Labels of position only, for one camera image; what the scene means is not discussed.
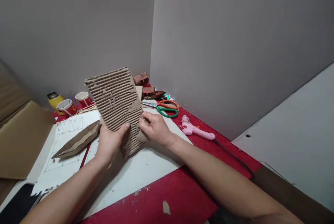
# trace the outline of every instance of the sketch on paper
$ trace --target sketch on paper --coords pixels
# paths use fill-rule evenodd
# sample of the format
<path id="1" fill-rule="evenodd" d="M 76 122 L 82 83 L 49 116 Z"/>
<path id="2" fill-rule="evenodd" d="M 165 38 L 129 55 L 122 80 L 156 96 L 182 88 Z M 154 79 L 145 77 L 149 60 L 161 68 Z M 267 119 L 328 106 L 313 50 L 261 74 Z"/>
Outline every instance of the sketch on paper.
<path id="1" fill-rule="evenodd" d="M 78 119 L 72 119 L 70 121 L 63 121 L 58 123 L 57 133 L 56 133 L 56 142 L 52 147 L 51 156 L 48 159 L 48 164 L 45 168 L 44 173 L 63 167 L 65 165 L 71 164 L 73 162 L 79 161 L 79 154 L 72 157 L 65 157 L 65 158 L 54 158 L 51 157 L 63 147 L 64 143 L 63 139 L 61 138 L 63 134 L 70 133 L 70 132 L 80 132 L 82 130 L 82 117 Z"/>
<path id="2" fill-rule="evenodd" d="M 75 156 L 54 159 L 51 157 L 70 139 L 91 123 L 99 120 L 100 117 L 99 112 L 94 110 L 72 116 L 65 121 L 57 123 L 54 143 L 49 151 L 48 158 L 45 160 L 41 174 L 34 185 L 32 195 L 39 192 L 49 192 L 51 188 L 56 188 L 57 185 L 62 184 L 79 170 L 86 148 Z"/>

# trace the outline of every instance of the red and white cup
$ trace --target red and white cup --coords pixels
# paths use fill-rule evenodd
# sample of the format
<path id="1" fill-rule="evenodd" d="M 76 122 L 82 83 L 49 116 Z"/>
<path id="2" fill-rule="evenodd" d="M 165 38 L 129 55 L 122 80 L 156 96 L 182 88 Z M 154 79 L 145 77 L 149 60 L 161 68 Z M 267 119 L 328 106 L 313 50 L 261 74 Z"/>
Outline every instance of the red and white cup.
<path id="1" fill-rule="evenodd" d="M 57 105 L 57 109 L 59 111 L 62 111 L 63 113 L 65 113 L 69 117 L 78 113 L 77 109 L 73 105 L 73 100 L 71 100 L 71 102 L 70 102 L 69 99 L 66 99 L 66 100 L 60 102 Z"/>
<path id="2" fill-rule="evenodd" d="M 80 104 L 82 105 L 82 108 L 85 108 L 87 106 L 91 105 L 91 101 L 90 101 L 90 97 L 88 92 L 81 92 L 78 93 L 75 98 L 80 102 Z"/>

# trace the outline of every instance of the brown model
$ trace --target brown model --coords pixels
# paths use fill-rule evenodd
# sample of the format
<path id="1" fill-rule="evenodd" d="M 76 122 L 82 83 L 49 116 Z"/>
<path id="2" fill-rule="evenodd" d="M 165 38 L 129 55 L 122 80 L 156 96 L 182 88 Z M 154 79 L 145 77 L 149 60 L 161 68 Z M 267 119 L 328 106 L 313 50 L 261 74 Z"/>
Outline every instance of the brown model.
<path id="1" fill-rule="evenodd" d="M 146 72 L 143 72 L 140 75 L 137 75 L 136 77 L 133 78 L 133 81 L 135 82 L 135 85 L 147 85 L 147 83 L 149 82 L 149 76 Z"/>
<path id="2" fill-rule="evenodd" d="M 142 99 L 159 99 L 166 92 L 164 91 L 156 91 L 155 87 L 143 87 Z"/>

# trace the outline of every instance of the yellow bottle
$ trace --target yellow bottle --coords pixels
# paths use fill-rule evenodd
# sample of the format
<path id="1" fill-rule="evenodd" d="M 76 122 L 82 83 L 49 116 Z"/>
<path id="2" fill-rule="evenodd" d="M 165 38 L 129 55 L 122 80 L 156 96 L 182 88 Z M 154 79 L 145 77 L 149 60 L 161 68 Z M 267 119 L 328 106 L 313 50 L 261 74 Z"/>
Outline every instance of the yellow bottle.
<path id="1" fill-rule="evenodd" d="M 59 114 L 59 115 L 65 115 L 62 111 L 59 111 L 57 109 L 57 105 L 62 102 L 64 99 L 58 95 L 56 92 L 49 93 L 48 95 L 49 103 L 53 107 L 53 109 Z"/>

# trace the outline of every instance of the glue gun cord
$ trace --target glue gun cord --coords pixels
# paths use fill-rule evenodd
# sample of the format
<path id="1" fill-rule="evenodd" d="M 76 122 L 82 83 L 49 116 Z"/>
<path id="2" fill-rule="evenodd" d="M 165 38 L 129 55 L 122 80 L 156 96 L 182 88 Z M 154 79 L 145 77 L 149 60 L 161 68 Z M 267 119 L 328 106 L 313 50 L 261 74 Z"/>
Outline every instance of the glue gun cord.
<path id="1" fill-rule="evenodd" d="M 232 153 L 230 153 L 230 151 L 228 151 L 225 147 L 223 147 L 216 139 L 213 140 L 213 142 L 215 142 L 221 149 L 225 150 L 226 152 L 228 152 L 233 158 L 235 158 L 244 168 L 246 168 L 248 170 L 248 172 L 251 174 L 251 178 L 250 180 L 253 180 L 254 178 L 254 173 L 253 171 L 245 164 L 243 163 L 241 160 L 239 160 L 237 157 L 235 157 Z"/>

